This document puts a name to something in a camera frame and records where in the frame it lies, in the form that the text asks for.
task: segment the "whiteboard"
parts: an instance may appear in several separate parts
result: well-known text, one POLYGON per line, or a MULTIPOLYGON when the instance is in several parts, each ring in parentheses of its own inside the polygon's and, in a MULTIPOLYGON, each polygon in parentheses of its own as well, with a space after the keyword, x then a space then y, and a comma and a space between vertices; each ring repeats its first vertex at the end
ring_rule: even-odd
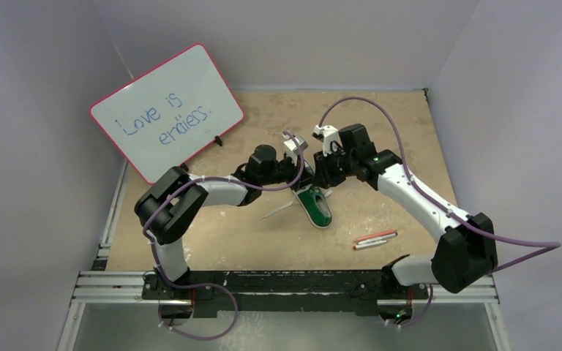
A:
POLYGON ((89 112, 150 184, 244 117, 201 44, 96 102, 89 112))

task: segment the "gray wall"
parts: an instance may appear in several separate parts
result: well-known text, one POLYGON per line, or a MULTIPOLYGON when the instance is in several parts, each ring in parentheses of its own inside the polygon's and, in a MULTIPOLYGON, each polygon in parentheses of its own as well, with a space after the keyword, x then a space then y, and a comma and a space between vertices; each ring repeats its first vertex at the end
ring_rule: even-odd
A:
POLYGON ((90 1, 0 1, 0 350, 54 350, 121 157, 89 105, 127 82, 90 1))
MULTIPOLYGON (((562 1, 481 0, 430 103, 460 204, 501 235, 562 241, 562 1)), ((562 350, 562 248, 496 280, 514 350, 562 350)))
POLYGON ((204 43, 237 88, 424 88, 478 0, 94 0, 133 75, 204 43))

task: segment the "plywood board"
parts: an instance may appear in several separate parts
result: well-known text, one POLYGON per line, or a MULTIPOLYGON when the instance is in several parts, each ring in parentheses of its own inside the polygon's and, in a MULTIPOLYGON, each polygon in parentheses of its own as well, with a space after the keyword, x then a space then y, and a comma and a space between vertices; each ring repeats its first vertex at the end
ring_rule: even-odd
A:
MULTIPOLYGON (((246 162, 256 146, 282 150, 281 131, 288 129, 310 144, 307 160, 321 147, 311 137, 324 110, 341 97, 360 95, 382 104, 395 120, 412 171, 447 200, 455 201, 449 175, 423 91, 415 92, 244 92, 236 97, 245 112, 244 122, 224 136, 224 146, 202 151, 189 164, 190 172, 226 176, 246 162)), ((373 106, 349 101, 336 107, 327 124, 337 128, 362 123, 376 148, 398 147, 387 120, 373 106)), ((111 247, 107 270, 146 271, 153 260, 149 245, 133 212, 148 189, 130 172, 111 247)), ((184 236, 184 252, 192 269, 353 269, 380 268, 403 254, 429 254, 435 243, 419 223, 394 201, 355 178, 333 189, 328 198, 333 223, 315 229, 302 208, 294 204, 266 219, 261 217, 292 198, 289 190, 265 192, 241 208, 202 208, 184 236), (397 238, 372 249, 355 252, 352 240, 396 228, 397 238)))

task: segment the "gray floor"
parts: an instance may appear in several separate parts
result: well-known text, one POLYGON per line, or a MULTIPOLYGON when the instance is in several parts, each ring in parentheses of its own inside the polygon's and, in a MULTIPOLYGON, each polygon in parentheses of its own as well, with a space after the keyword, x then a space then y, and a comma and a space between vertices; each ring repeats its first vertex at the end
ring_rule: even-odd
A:
MULTIPOLYGON (((213 335, 231 321, 189 320, 181 326, 213 335)), ((75 350, 496 350, 483 304, 432 305, 408 329, 384 328, 378 318, 352 313, 242 312, 234 329, 215 341, 194 341, 157 327, 149 304, 88 304, 75 350)))

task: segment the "wooden table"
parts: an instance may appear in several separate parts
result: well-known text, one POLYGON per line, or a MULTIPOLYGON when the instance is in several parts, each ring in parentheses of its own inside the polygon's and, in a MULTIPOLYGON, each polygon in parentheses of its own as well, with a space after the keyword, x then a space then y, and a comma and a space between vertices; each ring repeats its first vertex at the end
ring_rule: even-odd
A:
MULTIPOLYGON (((321 148, 311 137, 324 110, 341 97, 360 95, 388 110, 400 130, 412 171, 438 194, 455 201, 449 175, 423 91, 409 92, 244 92, 237 93, 244 121, 224 137, 223 147, 209 146, 192 159, 190 172, 226 176, 246 162, 256 146, 273 145, 282 153, 281 131, 301 135, 309 144, 307 160, 321 148)), ((373 106, 344 102, 326 120, 338 129, 362 123, 377 150, 399 153, 387 120, 373 106)), ((119 211, 107 271, 151 269, 149 245, 133 212, 148 185, 131 171, 119 211)), ((202 208, 184 236, 184 253, 192 269, 284 270, 380 268, 402 254, 428 254, 435 243, 427 232, 394 201, 369 185, 348 179, 328 198, 333 223, 315 229, 297 203, 266 219, 270 210, 292 199, 290 190, 264 192, 249 206, 202 208), (356 237, 396 228, 397 238, 372 249, 355 252, 356 237)))

